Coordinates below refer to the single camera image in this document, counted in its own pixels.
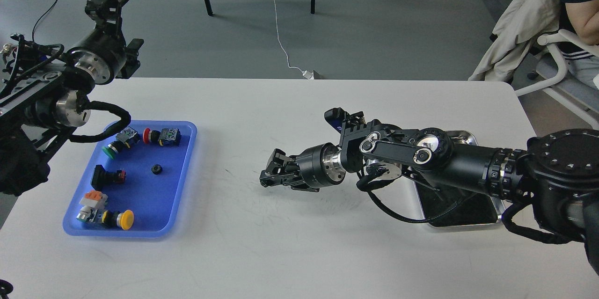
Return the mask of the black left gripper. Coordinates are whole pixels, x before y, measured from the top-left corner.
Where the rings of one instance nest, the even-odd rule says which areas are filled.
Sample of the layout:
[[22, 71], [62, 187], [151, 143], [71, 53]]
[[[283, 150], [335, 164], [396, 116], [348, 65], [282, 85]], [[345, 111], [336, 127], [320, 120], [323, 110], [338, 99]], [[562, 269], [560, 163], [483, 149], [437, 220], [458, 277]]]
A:
[[128, 45], [122, 33], [122, 8], [129, 0], [88, 0], [84, 12], [95, 22], [95, 28], [68, 50], [73, 65], [85, 71], [96, 85], [114, 79], [130, 79], [139, 69], [141, 38]]

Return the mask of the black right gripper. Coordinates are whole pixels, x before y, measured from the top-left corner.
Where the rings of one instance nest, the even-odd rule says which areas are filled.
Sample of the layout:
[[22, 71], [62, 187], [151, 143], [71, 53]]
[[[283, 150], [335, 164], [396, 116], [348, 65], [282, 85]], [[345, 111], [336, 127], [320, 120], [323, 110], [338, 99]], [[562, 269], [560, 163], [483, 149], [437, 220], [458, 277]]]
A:
[[346, 177], [340, 154], [341, 149], [334, 144], [321, 144], [291, 156], [275, 148], [266, 170], [261, 171], [260, 184], [264, 188], [283, 185], [308, 192], [338, 185]]

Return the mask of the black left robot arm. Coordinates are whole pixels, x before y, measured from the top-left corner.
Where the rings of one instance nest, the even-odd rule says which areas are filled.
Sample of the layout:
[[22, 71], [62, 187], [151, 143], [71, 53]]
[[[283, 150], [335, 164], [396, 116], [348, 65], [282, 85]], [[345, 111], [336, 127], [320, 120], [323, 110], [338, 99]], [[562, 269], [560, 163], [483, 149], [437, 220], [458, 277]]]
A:
[[98, 143], [131, 122], [125, 109], [90, 101], [88, 94], [140, 67], [143, 39], [126, 42], [122, 9], [129, 0], [89, 0], [85, 13], [95, 27], [68, 50], [21, 34], [2, 49], [1, 192], [20, 196], [47, 182], [49, 160], [66, 143]]

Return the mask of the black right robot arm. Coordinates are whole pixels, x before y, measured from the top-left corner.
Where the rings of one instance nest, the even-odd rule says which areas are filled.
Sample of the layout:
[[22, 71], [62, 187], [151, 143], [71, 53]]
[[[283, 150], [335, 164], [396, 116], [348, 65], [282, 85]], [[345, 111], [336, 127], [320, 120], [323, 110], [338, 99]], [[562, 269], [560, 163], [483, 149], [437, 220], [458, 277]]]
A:
[[261, 171], [263, 187], [284, 185], [318, 192], [358, 175], [357, 188], [379, 209], [395, 213], [374, 190], [407, 177], [431, 190], [449, 187], [505, 200], [501, 215], [511, 233], [545, 244], [584, 244], [591, 267], [598, 270], [598, 141], [596, 129], [565, 129], [532, 137], [526, 149], [462, 144], [439, 128], [402, 129], [362, 112], [334, 108], [324, 118], [339, 134], [325, 143], [287, 156], [276, 148]]

